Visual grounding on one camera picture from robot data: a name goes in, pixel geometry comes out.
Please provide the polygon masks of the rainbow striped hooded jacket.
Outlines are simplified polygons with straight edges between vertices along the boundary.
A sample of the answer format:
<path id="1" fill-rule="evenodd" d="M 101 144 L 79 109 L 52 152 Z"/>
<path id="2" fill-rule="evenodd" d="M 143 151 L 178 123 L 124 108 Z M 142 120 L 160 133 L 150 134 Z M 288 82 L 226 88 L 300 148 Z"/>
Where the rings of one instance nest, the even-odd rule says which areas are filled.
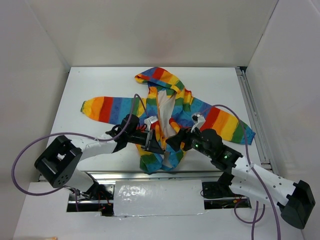
<path id="1" fill-rule="evenodd" d="M 135 76 L 139 84 L 148 86 L 148 95 L 142 100 L 128 97 L 98 96 L 86 100 L 81 112 L 92 120 L 118 125 L 132 113 L 140 124 L 150 116 L 157 116 L 162 138 L 157 140 L 165 155 L 148 153 L 137 146 L 140 169 L 151 174 L 158 170 L 170 171 L 178 166 L 186 155 L 183 150 L 174 151 L 166 140 L 181 128 L 194 125 L 192 115 L 202 113 L 205 123 L 200 128 L 214 129 L 223 140 L 236 144 L 252 144 L 255 132 L 244 122 L 228 112 L 194 97 L 178 77 L 160 67 L 150 68 Z"/>

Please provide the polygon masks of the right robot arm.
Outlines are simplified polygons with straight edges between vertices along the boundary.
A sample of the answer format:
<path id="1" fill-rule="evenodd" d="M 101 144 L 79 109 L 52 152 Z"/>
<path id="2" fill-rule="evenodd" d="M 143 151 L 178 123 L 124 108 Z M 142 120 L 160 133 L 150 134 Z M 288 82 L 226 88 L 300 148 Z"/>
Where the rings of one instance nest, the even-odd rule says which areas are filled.
<path id="1" fill-rule="evenodd" d="M 210 158 L 210 162 L 223 172 L 218 184 L 223 196 L 234 193 L 275 207 L 289 225 L 301 230 L 305 228 L 316 204 L 307 182 L 294 182 L 249 163 L 244 155 L 225 145 L 213 129 L 181 129 L 166 143 L 174 150 L 193 149 Z"/>

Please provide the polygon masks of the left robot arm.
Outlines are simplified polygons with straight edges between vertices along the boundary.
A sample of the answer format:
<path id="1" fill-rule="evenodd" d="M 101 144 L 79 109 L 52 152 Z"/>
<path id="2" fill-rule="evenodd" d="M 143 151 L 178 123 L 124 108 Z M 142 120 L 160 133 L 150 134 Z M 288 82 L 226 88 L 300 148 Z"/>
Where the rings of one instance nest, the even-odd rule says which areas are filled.
<path id="1" fill-rule="evenodd" d="M 37 158 L 34 166 L 55 189 L 71 188 L 88 200 L 101 196 L 110 199 L 111 193 L 90 174 L 78 170 L 77 165 L 91 157 L 119 152 L 128 143 L 138 145 L 147 153 L 164 154 L 154 129 L 158 118 L 145 119 L 142 129 L 138 129 L 139 121 L 137 116 L 128 114 L 121 124 L 98 138 L 69 139 L 59 135 Z"/>

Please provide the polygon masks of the white front cover panel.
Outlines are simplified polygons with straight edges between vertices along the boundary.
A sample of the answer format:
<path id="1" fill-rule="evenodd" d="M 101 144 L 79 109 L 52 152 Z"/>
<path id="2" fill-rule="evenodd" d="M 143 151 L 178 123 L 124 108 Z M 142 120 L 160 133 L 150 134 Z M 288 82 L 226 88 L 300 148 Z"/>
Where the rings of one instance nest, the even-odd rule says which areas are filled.
<path id="1" fill-rule="evenodd" d="M 202 182 L 196 180 L 117 181 L 117 217 L 191 216 L 205 212 Z"/>

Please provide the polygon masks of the aluminium frame rail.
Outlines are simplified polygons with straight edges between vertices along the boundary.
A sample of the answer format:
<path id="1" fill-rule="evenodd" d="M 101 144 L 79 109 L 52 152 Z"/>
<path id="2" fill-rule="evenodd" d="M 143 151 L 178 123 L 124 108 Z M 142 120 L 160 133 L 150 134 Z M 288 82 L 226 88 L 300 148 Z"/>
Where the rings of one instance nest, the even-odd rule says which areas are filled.
<path id="1" fill-rule="evenodd" d="M 81 113 L 82 103 L 94 97 L 146 97 L 148 87 L 137 83 L 135 76 L 144 67 L 72 67 L 67 77 L 52 133 L 67 132 L 69 138 L 77 133 L 97 137 L 111 125 L 94 121 Z M 257 114 L 249 104 L 245 78 L 237 67 L 168 67 L 192 95 L 210 105 L 222 104 L 225 111 L 233 110 L 255 132 L 249 147 L 230 143 L 250 160 L 266 165 L 270 154 L 262 140 Z M 78 168 L 87 172 L 140 173 L 140 156 L 133 144 L 114 154 L 104 154 L 81 161 Z"/>

